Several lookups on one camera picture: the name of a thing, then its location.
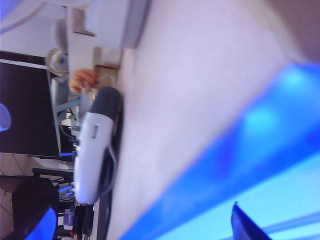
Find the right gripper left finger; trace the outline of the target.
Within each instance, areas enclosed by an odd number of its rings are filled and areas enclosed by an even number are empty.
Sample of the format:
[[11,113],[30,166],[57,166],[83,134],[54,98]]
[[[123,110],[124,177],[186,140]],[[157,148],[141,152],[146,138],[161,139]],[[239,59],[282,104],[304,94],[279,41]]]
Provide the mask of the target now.
[[58,214],[58,189],[48,178],[0,177],[0,188],[11,193],[13,231],[6,240],[52,240]]

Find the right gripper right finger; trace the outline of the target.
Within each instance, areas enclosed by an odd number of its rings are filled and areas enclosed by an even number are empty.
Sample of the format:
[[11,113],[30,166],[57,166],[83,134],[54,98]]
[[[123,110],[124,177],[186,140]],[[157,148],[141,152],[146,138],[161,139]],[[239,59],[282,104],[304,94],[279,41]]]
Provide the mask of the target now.
[[234,240],[271,240],[235,202],[231,212],[231,228]]

